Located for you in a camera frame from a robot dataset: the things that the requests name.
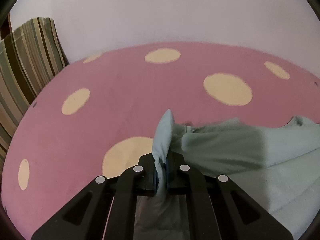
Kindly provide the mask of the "light blue puffer jacket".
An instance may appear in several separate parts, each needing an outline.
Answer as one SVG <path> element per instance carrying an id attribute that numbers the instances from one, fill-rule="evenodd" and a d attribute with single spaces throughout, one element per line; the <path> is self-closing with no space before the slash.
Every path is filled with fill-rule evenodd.
<path id="1" fill-rule="evenodd" d="M 312 234 L 319 215 L 319 124 L 295 116 L 279 128 L 247 126 L 238 119 L 192 127 L 177 124 L 166 111 L 152 145 L 159 186 L 154 197 L 138 198 L 135 239 L 189 237 L 185 201 L 165 189 L 169 151 L 204 175 L 227 175 L 294 239 Z"/>

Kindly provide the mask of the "pink polka dot bedsheet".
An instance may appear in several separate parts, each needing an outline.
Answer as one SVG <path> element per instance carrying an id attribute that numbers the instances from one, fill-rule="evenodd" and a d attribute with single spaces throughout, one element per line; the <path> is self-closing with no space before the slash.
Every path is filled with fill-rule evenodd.
<path id="1" fill-rule="evenodd" d="M 2 204 L 25 239 L 94 177 L 112 178 L 151 151 L 166 110 L 202 126 L 238 118 L 281 127 L 319 122 L 319 79 L 258 50 L 151 44 L 80 60 L 41 91 L 10 143 Z"/>

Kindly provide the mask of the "green striped pillow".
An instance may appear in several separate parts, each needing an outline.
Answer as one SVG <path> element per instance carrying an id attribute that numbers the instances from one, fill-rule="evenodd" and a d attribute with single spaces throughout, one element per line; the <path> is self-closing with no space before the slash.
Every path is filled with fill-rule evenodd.
<path id="1" fill-rule="evenodd" d="M 33 18 L 1 40 L 1 162 L 30 105 L 68 64 L 51 18 Z"/>

